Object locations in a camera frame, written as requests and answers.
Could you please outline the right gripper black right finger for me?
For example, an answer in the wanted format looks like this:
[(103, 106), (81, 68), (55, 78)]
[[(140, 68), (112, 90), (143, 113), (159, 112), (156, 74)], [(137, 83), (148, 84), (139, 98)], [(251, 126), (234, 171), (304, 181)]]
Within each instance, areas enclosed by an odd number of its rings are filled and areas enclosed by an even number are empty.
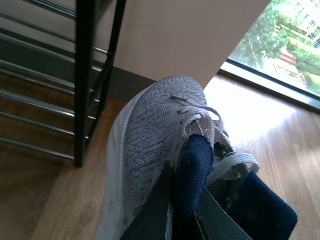
[(221, 208), (205, 189), (193, 213), (195, 240), (250, 240), (251, 237)]

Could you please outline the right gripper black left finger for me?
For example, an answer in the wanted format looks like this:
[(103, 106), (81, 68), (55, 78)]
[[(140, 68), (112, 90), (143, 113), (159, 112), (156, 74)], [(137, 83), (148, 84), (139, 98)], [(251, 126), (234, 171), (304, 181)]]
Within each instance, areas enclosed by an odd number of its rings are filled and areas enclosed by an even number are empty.
[(173, 206), (171, 203), (173, 171), (166, 161), (158, 175), (146, 203), (122, 240), (170, 240), (173, 231)]

